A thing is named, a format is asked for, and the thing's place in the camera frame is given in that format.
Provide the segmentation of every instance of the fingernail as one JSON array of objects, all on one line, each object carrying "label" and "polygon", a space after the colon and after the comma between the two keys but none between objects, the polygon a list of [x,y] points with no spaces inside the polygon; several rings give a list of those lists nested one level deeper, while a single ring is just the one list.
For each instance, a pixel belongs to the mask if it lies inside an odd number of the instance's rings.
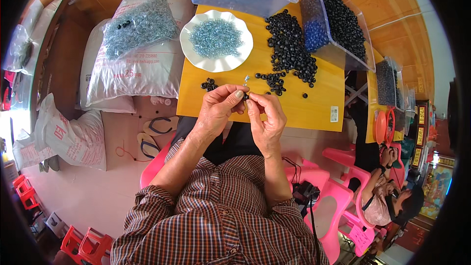
[{"label": "fingernail", "polygon": [[242,97],[244,96],[244,92],[243,92],[242,90],[237,90],[237,91],[235,92],[235,96],[236,96],[237,98],[242,98]]}]

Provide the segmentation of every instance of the barcode sticker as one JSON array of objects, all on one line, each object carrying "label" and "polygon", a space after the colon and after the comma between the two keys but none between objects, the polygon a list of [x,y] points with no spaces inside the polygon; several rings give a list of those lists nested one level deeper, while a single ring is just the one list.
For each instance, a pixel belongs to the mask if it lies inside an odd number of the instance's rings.
[{"label": "barcode sticker", "polygon": [[339,107],[330,107],[330,121],[338,122],[339,121]]}]

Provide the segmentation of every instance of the sandal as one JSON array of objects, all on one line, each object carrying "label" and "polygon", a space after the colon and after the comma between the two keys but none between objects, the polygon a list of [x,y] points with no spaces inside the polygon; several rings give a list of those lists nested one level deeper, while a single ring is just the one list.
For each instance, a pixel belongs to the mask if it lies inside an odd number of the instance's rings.
[{"label": "sandal", "polygon": [[155,157],[160,152],[160,149],[157,146],[156,142],[152,139],[150,135],[146,133],[138,134],[138,143],[140,145],[142,153],[150,159],[155,159]]},{"label": "sandal", "polygon": [[170,118],[158,117],[144,123],[144,132],[150,136],[159,136],[177,129],[179,116]]}]

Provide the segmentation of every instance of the hand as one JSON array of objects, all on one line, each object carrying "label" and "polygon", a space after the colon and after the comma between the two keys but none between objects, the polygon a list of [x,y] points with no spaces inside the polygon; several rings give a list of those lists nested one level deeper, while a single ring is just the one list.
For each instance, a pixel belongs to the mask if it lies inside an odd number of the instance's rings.
[{"label": "hand", "polygon": [[[253,141],[262,155],[267,159],[280,154],[280,137],[286,125],[286,116],[280,101],[275,95],[249,93],[246,100],[250,118]],[[260,114],[266,113],[267,120],[262,121]]]},{"label": "hand", "polygon": [[246,86],[226,84],[206,93],[192,132],[202,135],[204,139],[214,140],[222,133],[232,113],[244,113],[245,106],[241,101],[244,92],[249,90]]},{"label": "hand", "polygon": [[397,160],[397,148],[393,147],[392,148],[392,153],[391,153],[391,158],[389,159],[388,165],[392,166],[392,163]]}]

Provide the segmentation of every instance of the sticker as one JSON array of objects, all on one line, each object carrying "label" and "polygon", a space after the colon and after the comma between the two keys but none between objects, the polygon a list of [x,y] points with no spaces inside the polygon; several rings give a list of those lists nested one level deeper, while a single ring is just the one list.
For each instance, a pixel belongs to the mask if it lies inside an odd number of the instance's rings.
[{"label": "sticker", "polygon": [[331,122],[339,121],[339,107],[335,107],[335,106],[330,107],[330,121]]},{"label": "sticker", "polygon": [[418,127],[417,130],[417,145],[423,146],[423,132],[425,128],[424,127]]},{"label": "sticker", "polygon": [[419,125],[425,125],[425,106],[419,106]]},{"label": "sticker", "polygon": [[419,166],[420,154],[422,153],[422,149],[416,148],[414,154],[414,162],[412,162],[412,166]]}]

